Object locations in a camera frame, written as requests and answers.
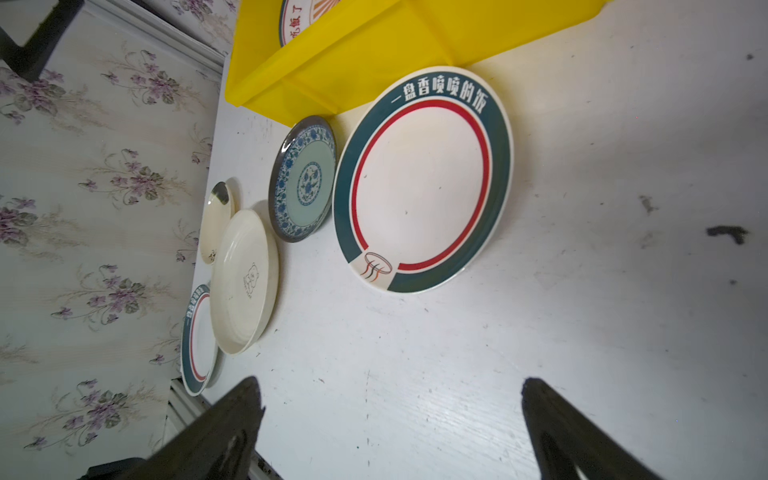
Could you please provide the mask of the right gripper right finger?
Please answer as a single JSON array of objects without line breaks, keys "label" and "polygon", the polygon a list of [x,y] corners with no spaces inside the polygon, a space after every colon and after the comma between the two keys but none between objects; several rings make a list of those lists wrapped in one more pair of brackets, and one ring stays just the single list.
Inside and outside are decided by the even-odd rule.
[{"label": "right gripper right finger", "polygon": [[540,378],[521,391],[522,413],[543,479],[657,479]]}]

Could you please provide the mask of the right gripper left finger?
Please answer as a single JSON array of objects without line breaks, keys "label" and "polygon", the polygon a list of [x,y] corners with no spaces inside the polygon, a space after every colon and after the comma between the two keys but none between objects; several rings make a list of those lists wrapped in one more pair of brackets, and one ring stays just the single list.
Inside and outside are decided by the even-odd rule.
[{"label": "right gripper left finger", "polygon": [[148,459],[93,466],[85,479],[247,479],[265,407],[256,377],[223,398]]}]

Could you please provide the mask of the plain white large plate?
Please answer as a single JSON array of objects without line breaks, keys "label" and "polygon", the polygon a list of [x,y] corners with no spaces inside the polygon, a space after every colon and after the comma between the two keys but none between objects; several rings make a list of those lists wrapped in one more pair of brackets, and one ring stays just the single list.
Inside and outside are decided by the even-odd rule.
[{"label": "plain white large plate", "polygon": [[238,355],[253,345],[271,319],[279,285],[276,241],[251,209],[229,222],[211,280],[212,327],[218,347]]}]

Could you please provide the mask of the small cream plate dark spot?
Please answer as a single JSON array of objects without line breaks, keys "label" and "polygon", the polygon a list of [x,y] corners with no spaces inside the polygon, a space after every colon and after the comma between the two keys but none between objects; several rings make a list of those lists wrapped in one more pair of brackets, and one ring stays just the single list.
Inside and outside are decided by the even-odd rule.
[{"label": "small cream plate dark spot", "polygon": [[205,264],[215,261],[224,232],[235,212],[236,202],[229,185],[219,181],[211,189],[203,208],[199,252]]}]

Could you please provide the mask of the small green patterned plate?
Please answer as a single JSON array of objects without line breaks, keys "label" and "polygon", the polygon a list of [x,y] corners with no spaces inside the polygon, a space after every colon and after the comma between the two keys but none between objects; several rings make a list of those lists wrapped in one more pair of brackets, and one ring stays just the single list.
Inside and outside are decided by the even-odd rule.
[{"label": "small green patterned plate", "polygon": [[277,236],[297,243],[312,235],[331,208],[337,166],[335,136],[320,116],[299,121],[283,140],[268,189],[268,208]]}]

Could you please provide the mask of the white plate dark green rim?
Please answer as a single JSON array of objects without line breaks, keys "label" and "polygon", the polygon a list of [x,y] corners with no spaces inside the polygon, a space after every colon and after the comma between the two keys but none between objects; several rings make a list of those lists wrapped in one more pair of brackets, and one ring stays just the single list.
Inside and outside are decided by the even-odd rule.
[{"label": "white plate dark green rim", "polygon": [[490,85],[457,67],[390,85],[349,136],[337,167],[333,224],[367,286],[434,289],[490,241],[511,188],[514,142]]}]

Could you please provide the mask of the white plate orange sunburst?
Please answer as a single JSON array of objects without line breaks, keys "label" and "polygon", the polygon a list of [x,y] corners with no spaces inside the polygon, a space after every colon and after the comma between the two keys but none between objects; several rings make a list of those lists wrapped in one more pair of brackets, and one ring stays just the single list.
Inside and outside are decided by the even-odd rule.
[{"label": "white plate orange sunburst", "polygon": [[284,0],[279,21],[280,45],[289,44],[339,3],[340,0]]}]

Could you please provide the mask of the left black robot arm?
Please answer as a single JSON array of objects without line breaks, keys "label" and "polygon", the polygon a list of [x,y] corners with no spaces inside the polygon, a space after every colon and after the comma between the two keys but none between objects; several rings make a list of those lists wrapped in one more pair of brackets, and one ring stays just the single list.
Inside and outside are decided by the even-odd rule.
[{"label": "left black robot arm", "polygon": [[17,44],[1,29],[1,60],[23,80],[29,83],[37,81],[61,37],[83,6],[83,0],[58,1],[23,45]]}]

